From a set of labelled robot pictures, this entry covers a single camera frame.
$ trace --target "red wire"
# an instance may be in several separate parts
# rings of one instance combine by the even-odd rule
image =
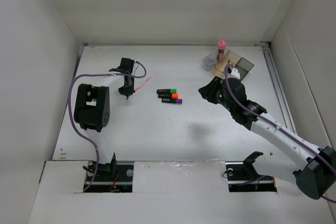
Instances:
[[[119,178],[119,176],[120,176],[120,172],[117,173],[117,176],[116,176],[116,178],[114,179],[112,186],[110,187],[110,192],[112,191],[112,189],[113,189],[113,187],[114,187],[114,185],[115,185],[117,179]]]

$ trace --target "pink bottle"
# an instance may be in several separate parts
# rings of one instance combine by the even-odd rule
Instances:
[[[220,40],[218,42],[218,54],[217,54],[217,61],[220,62],[224,59],[224,50],[226,48],[226,42],[223,40]]]

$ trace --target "pink cap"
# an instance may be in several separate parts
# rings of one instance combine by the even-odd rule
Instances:
[[[219,48],[220,50],[225,50],[225,48],[226,48],[226,42],[223,41],[223,40],[220,40],[220,41],[218,42],[218,48]]]

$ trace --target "white wall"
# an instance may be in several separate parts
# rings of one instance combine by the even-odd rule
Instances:
[[[53,0],[80,42],[270,41],[292,0]]]
[[[294,0],[272,53],[298,133],[336,148],[336,0]],[[336,185],[329,193],[336,199]],[[331,204],[334,217],[336,206]]]
[[[51,0],[0,0],[0,222],[28,223],[78,45]]]

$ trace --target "green marker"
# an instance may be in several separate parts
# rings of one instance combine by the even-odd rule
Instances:
[[[176,94],[177,89],[158,89],[157,94]]]

